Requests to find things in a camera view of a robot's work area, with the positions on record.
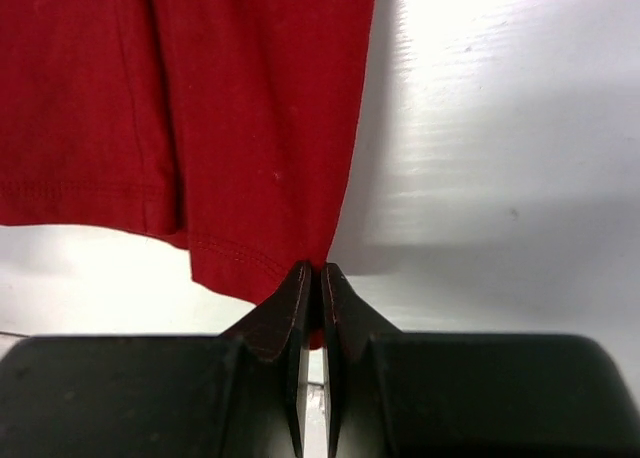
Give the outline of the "red t shirt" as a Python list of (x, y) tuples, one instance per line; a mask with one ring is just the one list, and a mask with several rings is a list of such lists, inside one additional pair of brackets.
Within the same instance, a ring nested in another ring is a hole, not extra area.
[(375, 0), (1, 0), (1, 221), (189, 253), (253, 304), (324, 265)]

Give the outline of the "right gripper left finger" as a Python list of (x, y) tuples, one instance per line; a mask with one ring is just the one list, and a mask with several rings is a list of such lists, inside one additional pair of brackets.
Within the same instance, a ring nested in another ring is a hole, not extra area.
[(5, 457), (299, 457), (313, 272), (218, 335), (35, 336), (1, 361)]

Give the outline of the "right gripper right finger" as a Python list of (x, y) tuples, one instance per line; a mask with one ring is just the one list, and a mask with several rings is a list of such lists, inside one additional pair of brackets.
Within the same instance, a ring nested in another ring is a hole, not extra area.
[(635, 457), (610, 356), (567, 334), (404, 332), (321, 272), (332, 457)]

